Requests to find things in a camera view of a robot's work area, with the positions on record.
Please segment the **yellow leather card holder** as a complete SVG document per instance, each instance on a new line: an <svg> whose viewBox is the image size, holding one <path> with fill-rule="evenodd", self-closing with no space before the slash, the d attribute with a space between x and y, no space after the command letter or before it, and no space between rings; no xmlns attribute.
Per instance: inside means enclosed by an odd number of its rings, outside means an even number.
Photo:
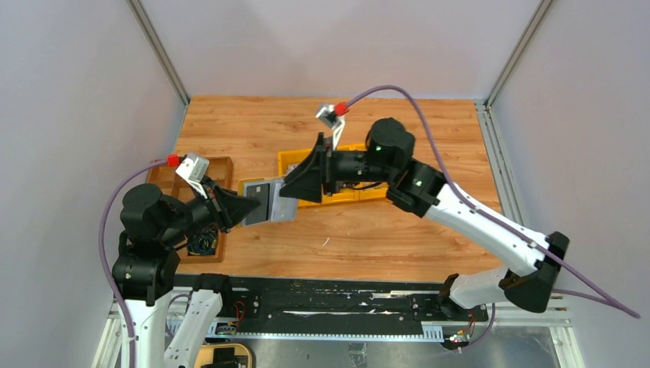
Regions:
<svg viewBox="0 0 650 368"><path fill-rule="evenodd" d="M243 179L238 183L238 194L258 199L260 205L242 220L241 227L267 222L292 222L297 217L297 200L280 196L284 177Z"/></svg>

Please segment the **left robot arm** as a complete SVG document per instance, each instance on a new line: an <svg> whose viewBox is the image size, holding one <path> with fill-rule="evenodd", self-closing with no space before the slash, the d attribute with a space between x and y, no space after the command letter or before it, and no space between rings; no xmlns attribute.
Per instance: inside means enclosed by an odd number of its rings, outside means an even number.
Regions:
<svg viewBox="0 0 650 368"><path fill-rule="evenodd" d="M180 264L177 246L208 230L229 232L261 204L221 188L207 176L199 184L206 194L188 202L164 194L153 183L134 186L122 199L124 230L111 274L131 367L193 367L212 321L234 307L228 275L200 274L179 329L170 343L165 342Z"/></svg>

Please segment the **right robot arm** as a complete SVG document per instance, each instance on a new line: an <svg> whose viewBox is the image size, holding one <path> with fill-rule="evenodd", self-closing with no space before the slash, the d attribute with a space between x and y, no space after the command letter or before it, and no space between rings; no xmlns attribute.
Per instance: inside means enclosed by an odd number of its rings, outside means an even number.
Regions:
<svg viewBox="0 0 650 368"><path fill-rule="evenodd" d="M415 137L398 120L377 120L365 145L336 150L331 139L318 136L309 155L284 177L280 195L319 203L346 184L384 183L395 207L448 226L501 260L499 268L449 275L436 301L443 314L458 317L503 301L531 313L547 309L569 245L564 234L536 232L477 203L441 171L413 157Z"/></svg>

